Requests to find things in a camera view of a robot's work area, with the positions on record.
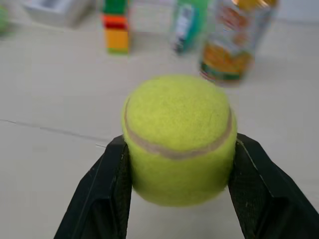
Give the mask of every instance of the yellow block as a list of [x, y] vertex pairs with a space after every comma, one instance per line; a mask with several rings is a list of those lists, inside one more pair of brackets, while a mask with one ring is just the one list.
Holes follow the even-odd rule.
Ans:
[[112, 48], [114, 50], [129, 48], [129, 33], [122, 29], [106, 29], [105, 38], [107, 48]]

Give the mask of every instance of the green block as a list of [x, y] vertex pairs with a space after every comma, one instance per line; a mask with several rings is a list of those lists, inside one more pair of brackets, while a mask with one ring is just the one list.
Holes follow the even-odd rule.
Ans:
[[128, 55], [129, 51], [124, 49], [114, 49], [114, 48], [108, 48], [108, 52], [110, 54], [118, 54], [118, 55]]
[[103, 12], [106, 14], [125, 14], [128, 7], [127, 0], [106, 0]]

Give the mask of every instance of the drink can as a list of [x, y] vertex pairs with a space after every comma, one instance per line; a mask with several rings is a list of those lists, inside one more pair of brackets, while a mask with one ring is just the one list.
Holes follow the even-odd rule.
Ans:
[[277, 6], [277, 0], [216, 0], [204, 43], [201, 74], [209, 80], [243, 77]]

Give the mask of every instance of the bottle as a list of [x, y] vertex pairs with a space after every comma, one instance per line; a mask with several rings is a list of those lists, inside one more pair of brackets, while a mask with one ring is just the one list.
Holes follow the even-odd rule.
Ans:
[[278, 0], [217, 0], [200, 62], [209, 80], [239, 80], [253, 61]]
[[207, 27], [207, 8], [210, 1], [176, 0], [169, 41], [177, 54], [198, 45], [201, 33]]

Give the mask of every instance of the tennis ball seam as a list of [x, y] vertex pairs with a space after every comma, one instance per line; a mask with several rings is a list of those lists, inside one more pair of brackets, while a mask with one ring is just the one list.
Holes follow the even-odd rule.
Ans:
[[130, 99], [128, 98], [125, 105], [125, 109], [124, 109], [124, 124], [125, 124], [125, 128], [127, 130], [129, 138], [134, 143], [136, 143], [139, 147], [144, 149], [146, 152], [151, 154], [159, 154], [165, 158], [170, 158], [172, 160], [185, 160], [188, 158], [203, 156], [207, 153], [215, 151], [218, 147], [223, 145], [223, 143], [227, 140], [227, 138], [229, 137], [232, 131], [232, 127], [233, 127], [232, 126], [232, 110], [231, 108], [229, 108], [226, 130], [219, 138], [217, 138], [213, 142], [210, 142], [206, 146], [203, 146], [197, 149], [192, 149], [189, 151], [173, 150], [159, 144], [148, 142], [147, 140], [141, 138], [129, 127], [128, 117], [127, 117], [127, 109], [128, 109], [129, 102], [130, 102]]

